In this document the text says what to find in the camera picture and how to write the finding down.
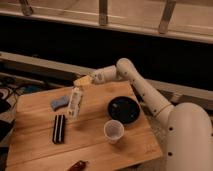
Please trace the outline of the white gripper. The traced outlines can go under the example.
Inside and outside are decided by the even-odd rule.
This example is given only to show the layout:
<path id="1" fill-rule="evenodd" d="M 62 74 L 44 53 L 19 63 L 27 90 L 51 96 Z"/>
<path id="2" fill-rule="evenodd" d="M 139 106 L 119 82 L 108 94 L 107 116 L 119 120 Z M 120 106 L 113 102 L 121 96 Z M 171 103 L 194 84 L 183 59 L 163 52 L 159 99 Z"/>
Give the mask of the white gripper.
<path id="1" fill-rule="evenodd" d="M 90 84 L 102 84 L 102 83 L 103 83 L 103 73 L 98 70 L 74 81 L 74 85 L 77 87 L 90 85 Z"/>

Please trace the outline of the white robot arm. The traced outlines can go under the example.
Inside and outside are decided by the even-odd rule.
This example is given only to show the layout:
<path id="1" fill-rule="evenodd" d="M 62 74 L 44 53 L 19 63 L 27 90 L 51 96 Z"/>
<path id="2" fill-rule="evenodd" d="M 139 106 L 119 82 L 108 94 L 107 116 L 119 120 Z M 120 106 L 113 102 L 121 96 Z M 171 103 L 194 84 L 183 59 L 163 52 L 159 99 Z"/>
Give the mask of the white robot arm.
<path id="1" fill-rule="evenodd" d="M 174 106 L 146 81 L 127 58 L 100 68 L 75 81 L 104 84 L 128 80 L 154 117 L 166 129 L 166 171 L 213 171 L 213 127 L 199 105 L 184 102 Z"/>

